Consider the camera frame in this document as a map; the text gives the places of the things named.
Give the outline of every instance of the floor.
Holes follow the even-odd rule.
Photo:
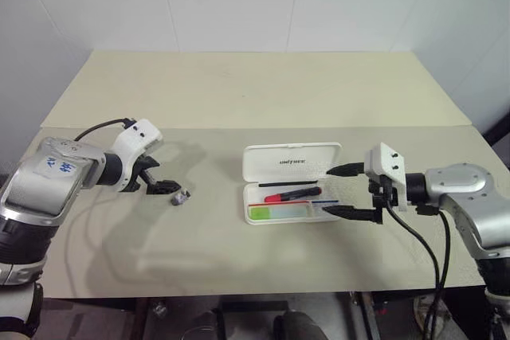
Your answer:
[[[215,319],[206,312],[222,302],[287,300],[289,308],[308,314],[329,340],[365,340],[360,309],[348,294],[282,294],[243,296],[198,296],[166,299],[167,315],[158,319],[150,312],[143,340],[210,340]],[[412,300],[388,303],[377,315],[382,340],[415,340],[421,335],[414,321]],[[273,320],[280,312],[226,314],[229,340],[271,339]],[[134,315],[129,311],[46,299],[36,340],[124,340],[129,339]],[[450,320],[438,340],[466,340]]]

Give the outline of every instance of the dark floor object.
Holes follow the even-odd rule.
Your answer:
[[[286,312],[288,311],[288,302],[286,300],[253,300],[253,301],[231,301],[222,302],[219,307],[214,309],[213,312],[216,314],[218,321],[218,340],[227,340],[228,336],[226,333],[226,315],[227,314],[239,314],[239,313],[252,313],[258,312]]]
[[[492,149],[510,170],[510,133],[492,145]]]
[[[115,308],[117,310],[135,312],[137,298],[81,298],[81,299],[58,299],[78,304],[86,304],[89,306]]]
[[[231,303],[237,305],[238,302],[268,301],[287,301],[290,311],[306,313],[326,334],[328,340],[367,339],[360,308],[351,303],[348,293],[309,293],[168,298],[168,315],[165,319],[160,320],[152,313],[149,314],[144,340],[181,340],[189,329],[214,326],[216,321],[210,311],[222,304],[228,306]],[[273,321],[283,313],[284,311],[230,312],[225,315],[227,339],[273,340]],[[210,332],[188,332],[184,340],[194,338],[192,334],[203,340],[208,338]]]
[[[484,134],[484,139],[492,146],[510,132],[510,112]]]
[[[134,315],[129,311],[45,299],[35,340],[126,340]]]
[[[422,332],[414,319],[413,300],[396,300],[384,306],[376,316],[382,340],[421,340]],[[465,334],[450,319],[434,340],[467,340]]]
[[[417,296],[433,294],[434,289],[373,291],[372,300],[375,304],[393,302],[395,300],[412,299]]]
[[[443,300],[453,320],[470,340],[489,339],[492,308],[484,286],[448,288]]]
[[[379,327],[375,318],[374,311],[374,300],[370,292],[356,292],[355,298],[358,305],[361,307],[363,314],[363,321],[367,328],[367,335],[369,340],[381,340],[381,334],[379,333]]]
[[[136,300],[135,318],[133,320],[129,340],[143,340],[149,312],[149,302],[149,298],[138,298]]]
[[[319,326],[304,312],[287,311],[274,319],[275,340],[328,340]]]

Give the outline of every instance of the black cable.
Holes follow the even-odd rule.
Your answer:
[[[406,222],[404,222],[395,213],[395,211],[391,207],[391,203],[389,201],[386,201],[386,209],[388,210],[388,213],[391,215],[391,217],[393,219],[395,219],[397,221],[397,223],[399,225],[401,225],[405,230],[407,230],[407,232],[409,232],[412,236],[414,236],[418,240],[418,242],[420,242],[423,245],[425,250],[429,253],[430,259],[432,259],[432,263],[433,263],[434,276],[435,276],[435,289],[437,291],[439,288],[439,282],[440,282],[440,280],[439,280],[439,265],[437,264],[437,258],[435,256],[434,252],[432,251],[432,248],[430,248],[429,244],[426,242],[426,240],[423,238],[423,236],[418,234],[418,232],[416,232],[412,227],[410,227]],[[427,322],[425,323],[425,325],[423,327],[423,336],[422,336],[423,340],[427,339],[426,333],[427,333]]]
[[[84,138],[87,134],[100,129],[102,127],[107,127],[108,125],[113,125],[114,123],[123,123],[124,129],[128,129],[132,124],[136,123],[133,119],[111,119],[109,121],[105,121],[104,123],[98,123],[97,125],[94,125],[93,127],[90,127],[86,131],[83,131],[80,133],[74,140],[80,141],[82,138]]]
[[[439,281],[439,287],[436,290],[432,305],[429,308],[429,312],[427,312],[427,316],[429,316],[429,313],[432,315],[432,326],[430,327],[431,339],[434,339],[434,332],[436,330],[437,306],[439,305],[439,301],[441,300],[443,291],[445,289],[446,274],[448,273],[449,253],[451,247],[451,236],[449,232],[448,221],[446,220],[445,214],[442,211],[439,212],[439,217],[441,218],[443,225],[445,226],[445,261],[443,263],[443,272],[441,274],[441,280]]]

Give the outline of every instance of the blue sticker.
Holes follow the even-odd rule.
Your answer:
[[[57,160],[55,158],[53,158],[53,157],[48,157],[46,159],[46,163],[48,164],[49,167],[53,167],[53,165],[55,165],[56,161]]]
[[[75,166],[71,165],[70,163],[63,162],[61,164],[60,170],[63,171],[64,173],[70,173],[71,170],[74,168],[75,168]]]

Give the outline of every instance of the robotic arm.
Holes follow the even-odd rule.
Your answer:
[[[416,205],[421,215],[435,215],[439,209],[450,213],[484,278],[488,301],[504,321],[510,320],[510,199],[497,193],[487,170],[461,163],[424,174],[406,174],[404,158],[382,143],[367,153],[365,162],[337,166],[328,173],[341,177],[365,173],[369,177],[375,208],[324,208],[339,217],[382,224],[387,203],[406,211],[407,202]]]
[[[173,193],[174,181],[155,182],[148,154],[163,143],[148,120],[131,121],[108,153],[69,139],[46,138],[0,191],[0,334],[30,337],[38,327],[42,287],[35,283],[51,239],[82,189],[95,185],[134,192],[140,176],[147,193]]]

